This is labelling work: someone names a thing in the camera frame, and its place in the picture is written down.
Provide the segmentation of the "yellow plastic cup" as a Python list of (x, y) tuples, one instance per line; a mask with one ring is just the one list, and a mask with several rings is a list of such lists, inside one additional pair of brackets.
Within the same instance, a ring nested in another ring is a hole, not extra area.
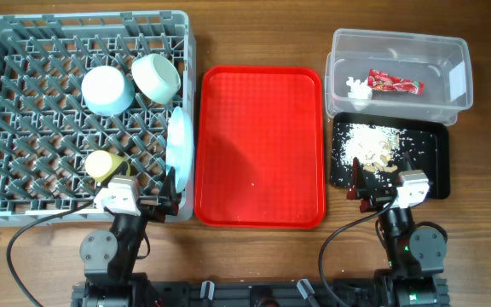
[(107, 183), (107, 176), (109, 173), (123, 161), (126, 160), (117, 154), (109, 153), (104, 150), (96, 150), (87, 156), (84, 161), (84, 169), (99, 185), (103, 185)]

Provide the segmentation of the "clear plastic waste bin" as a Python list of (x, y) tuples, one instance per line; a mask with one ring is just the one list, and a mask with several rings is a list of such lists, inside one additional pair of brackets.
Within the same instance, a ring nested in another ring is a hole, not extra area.
[[(424, 85), (423, 93), (375, 90), (367, 100), (348, 96), (349, 80), (367, 80), (371, 70)], [(406, 32), (337, 29), (326, 58), (325, 109), (419, 119), (453, 125), (473, 106), (471, 57), (462, 38)]]

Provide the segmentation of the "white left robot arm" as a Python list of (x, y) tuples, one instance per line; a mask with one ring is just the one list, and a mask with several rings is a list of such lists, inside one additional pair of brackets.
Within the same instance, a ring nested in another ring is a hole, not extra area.
[(176, 169), (166, 173), (157, 205), (142, 204), (139, 183), (120, 164), (98, 183), (94, 202), (113, 216), (108, 230), (88, 234), (80, 247), (86, 282), (72, 289), (72, 306), (161, 306), (162, 297), (145, 273), (133, 271), (149, 222), (163, 223), (179, 211)]

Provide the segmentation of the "grey plastic dishwasher rack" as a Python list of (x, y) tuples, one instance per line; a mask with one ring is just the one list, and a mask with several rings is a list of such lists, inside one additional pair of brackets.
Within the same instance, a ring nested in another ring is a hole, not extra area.
[[(160, 105), (137, 91), (118, 115), (86, 106), (81, 83), (101, 66), (130, 76), (150, 54), (168, 58), (181, 88)], [(20, 227), (64, 211), (69, 221), (104, 222), (84, 209), (95, 196), (85, 169), (95, 150), (128, 162), (143, 204), (159, 202), (172, 111), (194, 110), (196, 42), (181, 10), (0, 15), (0, 227)]]

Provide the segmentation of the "white napkin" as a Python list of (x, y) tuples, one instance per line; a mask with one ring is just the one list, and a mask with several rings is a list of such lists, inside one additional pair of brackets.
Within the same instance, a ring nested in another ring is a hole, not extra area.
[(353, 99), (371, 100), (373, 89), (368, 85), (368, 79), (361, 81), (348, 77), (345, 83), (349, 87), (348, 97)]

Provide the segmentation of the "black waste tray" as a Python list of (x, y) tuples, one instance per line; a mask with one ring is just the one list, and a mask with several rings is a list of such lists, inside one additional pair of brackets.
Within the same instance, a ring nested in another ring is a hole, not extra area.
[(339, 113), (333, 119), (331, 168), (329, 182), (339, 188), (348, 188), (351, 170), (338, 165), (334, 151), (338, 148), (337, 125), (339, 123), (365, 124), (396, 128), (403, 132), (398, 170), (393, 173), (374, 175), (364, 171), (367, 185), (372, 188), (388, 188), (397, 184), (398, 173), (405, 171), (403, 154), (408, 152), (416, 165), (429, 179), (432, 199), (445, 199), (450, 195), (449, 136), (445, 125), (412, 119), (399, 119), (359, 113)]

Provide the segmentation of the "green bowl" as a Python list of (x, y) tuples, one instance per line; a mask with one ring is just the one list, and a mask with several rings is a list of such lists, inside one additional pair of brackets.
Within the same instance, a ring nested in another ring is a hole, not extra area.
[(160, 54), (136, 59), (132, 63), (131, 74), (139, 90), (158, 104), (168, 104), (182, 84), (176, 67)]

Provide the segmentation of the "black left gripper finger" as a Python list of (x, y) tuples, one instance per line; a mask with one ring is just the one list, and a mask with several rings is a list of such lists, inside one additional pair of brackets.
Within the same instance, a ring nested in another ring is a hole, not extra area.
[(176, 203), (178, 201), (176, 191), (176, 170), (173, 166), (170, 167), (160, 189), (159, 196), (163, 200), (167, 200), (170, 203)]
[(128, 176), (129, 164), (126, 161), (121, 162), (113, 171), (107, 176), (107, 182), (110, 182), (115, 176)]

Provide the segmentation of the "red snack wrapper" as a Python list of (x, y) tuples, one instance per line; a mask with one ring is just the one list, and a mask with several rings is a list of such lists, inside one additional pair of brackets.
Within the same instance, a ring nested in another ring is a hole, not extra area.
[(367, 77), (367, 85), (376, 91), (382, 92), (402, 92), (421, 96), (424, 91), (424, 84), (406, 78), (389, 75), (371, 69)]

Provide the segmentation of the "light blue small bowl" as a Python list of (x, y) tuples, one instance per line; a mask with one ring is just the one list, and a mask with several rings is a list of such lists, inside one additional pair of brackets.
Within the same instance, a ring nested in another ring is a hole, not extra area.
[(81, 83), (81, 92), (86, 107), (101, 116), (123, 113), (135, 98), (132, 81), (111, 66), (99, 66), (88, 71)]

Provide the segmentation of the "red plastic tray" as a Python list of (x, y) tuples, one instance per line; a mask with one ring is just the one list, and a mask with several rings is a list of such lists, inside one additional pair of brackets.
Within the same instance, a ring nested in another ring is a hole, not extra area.
[(210, 226), (312, 229), (326, 215), (321, 78), (215, 66), (202, 80), (194, 212)]

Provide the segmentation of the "light blue plate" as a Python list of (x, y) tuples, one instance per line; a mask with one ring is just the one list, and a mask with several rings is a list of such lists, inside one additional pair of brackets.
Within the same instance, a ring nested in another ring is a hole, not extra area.
[(181, 193), (187, 186), (194, 157), (194, 128), (189, 115), (175, 107), (168, 124), (166, 165), (175, 170), (175, 187)]

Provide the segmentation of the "rice and food scraps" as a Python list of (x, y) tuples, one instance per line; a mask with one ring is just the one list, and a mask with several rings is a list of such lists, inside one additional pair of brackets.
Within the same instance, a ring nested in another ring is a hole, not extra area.
[(336, 161), (346, 170), (351, 170), (357, 159), (364, 171), (374, 175), (396, 172), (402, 135), (396, 128), (339, 123)]

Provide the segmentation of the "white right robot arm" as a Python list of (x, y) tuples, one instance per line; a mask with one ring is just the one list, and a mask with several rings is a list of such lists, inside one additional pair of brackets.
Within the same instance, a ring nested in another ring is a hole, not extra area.
[(377, 218), (377, 235), (388, 257), (388, 269), (374, 273), (379, 306), (449, 306), (444, 271), (448, 234), (433, 222), (413, 220), (412, 209), (425, 202), (430, 190), (422, 170), (409, 167), (388, 188), (367, 183), (358, 159), (353, 159), (349, 200), (361, 202), (360, 212)]

